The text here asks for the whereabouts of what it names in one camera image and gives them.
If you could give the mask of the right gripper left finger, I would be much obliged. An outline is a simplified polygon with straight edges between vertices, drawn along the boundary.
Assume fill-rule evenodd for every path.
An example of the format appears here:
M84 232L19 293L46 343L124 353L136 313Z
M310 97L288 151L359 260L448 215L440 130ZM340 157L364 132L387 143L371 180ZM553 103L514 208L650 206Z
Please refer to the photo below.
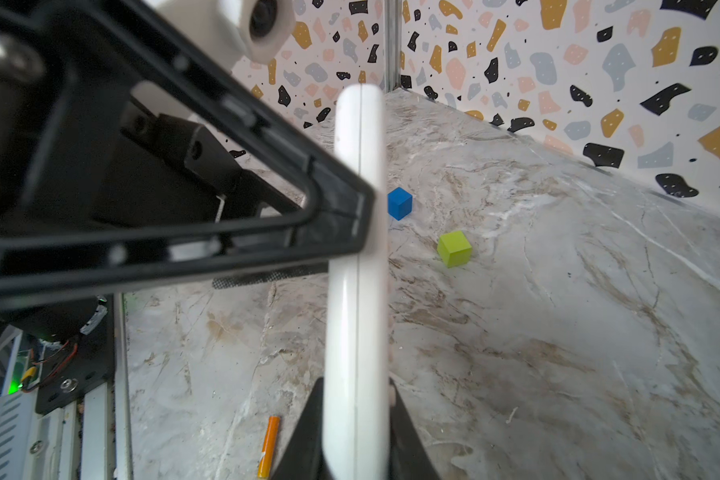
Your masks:
M318 378L272 474L272 480L318 480L323 478L322 420L324 379Z

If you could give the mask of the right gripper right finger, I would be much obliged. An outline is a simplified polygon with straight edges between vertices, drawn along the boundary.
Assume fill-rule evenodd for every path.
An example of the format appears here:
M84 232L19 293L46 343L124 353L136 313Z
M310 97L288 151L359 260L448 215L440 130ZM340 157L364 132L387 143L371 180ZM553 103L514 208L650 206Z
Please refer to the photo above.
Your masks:
M390 394L389 475L392 480L440 480L393 380Z

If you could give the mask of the white red remote control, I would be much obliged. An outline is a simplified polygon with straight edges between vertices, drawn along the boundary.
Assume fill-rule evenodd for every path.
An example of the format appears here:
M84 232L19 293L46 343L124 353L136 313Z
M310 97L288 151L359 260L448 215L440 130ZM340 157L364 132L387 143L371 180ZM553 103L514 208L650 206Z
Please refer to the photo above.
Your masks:
M382 90L346 88L334 151L375 195L360 253L329 263L322 454L334 479L385 479L390 455L387 153Z

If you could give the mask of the orange battery lower left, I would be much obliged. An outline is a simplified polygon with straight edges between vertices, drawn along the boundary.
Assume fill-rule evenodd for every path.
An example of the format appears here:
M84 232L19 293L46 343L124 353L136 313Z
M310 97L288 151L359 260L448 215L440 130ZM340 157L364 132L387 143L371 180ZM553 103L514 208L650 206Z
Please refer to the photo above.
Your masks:
M263 440L259 463L257 467L258 479L269 479L272 471L272 465L275 458L275 448L277 443L278 432L280 428L280 418L278 416L270 416L268 418L267 428Z

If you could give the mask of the blue cube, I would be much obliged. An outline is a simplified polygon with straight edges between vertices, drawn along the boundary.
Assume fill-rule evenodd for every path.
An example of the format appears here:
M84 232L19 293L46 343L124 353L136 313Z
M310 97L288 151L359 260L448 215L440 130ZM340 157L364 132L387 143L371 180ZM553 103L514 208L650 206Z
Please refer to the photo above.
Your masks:
M395 220L402 220L412 209L413 196L407 190L397 187L388 194L388 213Z

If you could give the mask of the green cube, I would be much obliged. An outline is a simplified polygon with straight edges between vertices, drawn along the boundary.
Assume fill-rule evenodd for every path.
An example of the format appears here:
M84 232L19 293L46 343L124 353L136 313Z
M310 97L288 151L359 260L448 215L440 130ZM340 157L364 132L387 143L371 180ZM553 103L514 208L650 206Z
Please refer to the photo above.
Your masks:
M439 237L437 252L444 265L453 268L470 261L472 246L462 231L453 231Z

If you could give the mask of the aluminium mounting rail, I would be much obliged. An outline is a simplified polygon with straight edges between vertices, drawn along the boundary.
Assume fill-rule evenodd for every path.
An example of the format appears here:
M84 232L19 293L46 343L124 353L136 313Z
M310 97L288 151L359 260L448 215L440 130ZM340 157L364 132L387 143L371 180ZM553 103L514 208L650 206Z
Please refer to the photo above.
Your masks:
M0 479L132 479L119 294L0 312Z

